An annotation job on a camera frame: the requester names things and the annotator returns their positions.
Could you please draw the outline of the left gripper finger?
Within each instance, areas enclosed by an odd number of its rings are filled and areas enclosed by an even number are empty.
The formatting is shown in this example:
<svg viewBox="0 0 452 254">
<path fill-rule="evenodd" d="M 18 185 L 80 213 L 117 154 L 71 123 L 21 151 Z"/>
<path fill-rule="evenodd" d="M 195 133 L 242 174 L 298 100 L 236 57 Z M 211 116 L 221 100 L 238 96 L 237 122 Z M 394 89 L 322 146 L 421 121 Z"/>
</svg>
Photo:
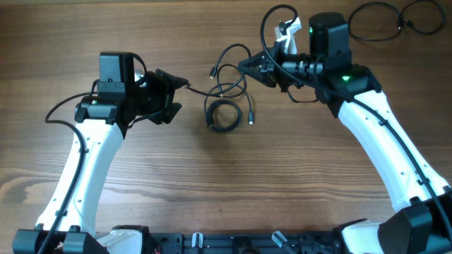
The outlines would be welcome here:
<svg viewBox="0 0 452 254">
<path fill-rule="evenodd" d="M 172 119 L 176 116 L 181 108 L 182 105 L 178 102 L 172 102 L 171 104 L 168 104 L 162 110 L 162 122 L 166 124 L 171 123 Z"/>
<path fill-rule="evenodd" d="M 169 74 L 159 68 L 155 70 L 158 75 L 161 75 L 163 78 L 167 79 L 173 86 L 174 89 L 179 89 L 183 86 L 189 85 L 189 81 L 186 78 L 182 78 L 176 75 Z"/>
</svg>

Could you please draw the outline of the black cable gold plug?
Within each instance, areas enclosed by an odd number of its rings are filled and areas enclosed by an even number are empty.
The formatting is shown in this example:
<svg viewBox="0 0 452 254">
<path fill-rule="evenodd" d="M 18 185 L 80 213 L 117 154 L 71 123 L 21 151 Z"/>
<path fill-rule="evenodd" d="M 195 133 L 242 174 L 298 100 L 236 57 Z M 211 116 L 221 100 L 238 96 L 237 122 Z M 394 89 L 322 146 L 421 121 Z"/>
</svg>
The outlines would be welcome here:
<svg viewBox="0 0 452 254">
<path fill-rule="evenodd" d="M 423 18 L 416 14 L 422 7 L 427 13 L 436 13 L 432 25 L 423 25 Z M 409 29 L 418 35 L 434 35 L 447 24 L 443 6 L 434 0 L 413 0 L 403 7 L 385 1 L 370 1 L 357 7 L 347 20 L 352 39 L 362 42 L 387 42 Z"/>
</svg>

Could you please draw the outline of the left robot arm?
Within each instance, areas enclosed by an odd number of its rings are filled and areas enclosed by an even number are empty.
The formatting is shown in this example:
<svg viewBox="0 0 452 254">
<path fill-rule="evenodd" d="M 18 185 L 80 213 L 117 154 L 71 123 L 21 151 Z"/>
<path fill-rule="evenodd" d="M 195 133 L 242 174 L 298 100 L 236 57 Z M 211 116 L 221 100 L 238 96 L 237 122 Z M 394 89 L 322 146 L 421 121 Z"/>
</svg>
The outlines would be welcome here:
<svg viewBox="0 0 452 254">
<path fill-rule="evenodd" d="M 107 172 L 126 132 L 149 120 L 170 123 L 181 104 L 175 91 L 188 80 L 160 69 L 136 75 L 133 52 L 102 52 L 100 77 L 80 95 L 69 157 L 52 199 L 34 229 L 19 229 L 14 253 L 161 253 L 146 226 L 119 225 L 97 238 L 96 214 Z"/>
</svg>

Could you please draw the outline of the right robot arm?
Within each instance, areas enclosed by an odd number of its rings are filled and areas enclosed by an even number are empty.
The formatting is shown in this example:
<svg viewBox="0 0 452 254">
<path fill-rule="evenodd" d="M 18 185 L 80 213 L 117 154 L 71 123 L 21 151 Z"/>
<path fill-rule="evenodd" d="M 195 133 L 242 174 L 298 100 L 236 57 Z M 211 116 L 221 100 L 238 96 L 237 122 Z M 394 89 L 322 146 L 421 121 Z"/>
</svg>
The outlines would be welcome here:
<svg viewBox="0 0 452 254">
<path fill-rule="evenodd" d="M 348 25 L 336 12 L 309 19 L 309 53 L 294 35 L 299 18 L 280 23 L 272 47 L 240 62 L 239 69 L 268 87 L 314 88 L 316 98 L 356 137 L 379 173 L 394 215 L 385 222 L 359 219 L 337 228 L 341 253 L 447 253 L 451 250 L 451 186 L 419 153 L 393 115 L 381 84 L 352 62 Z"/>
</svg>

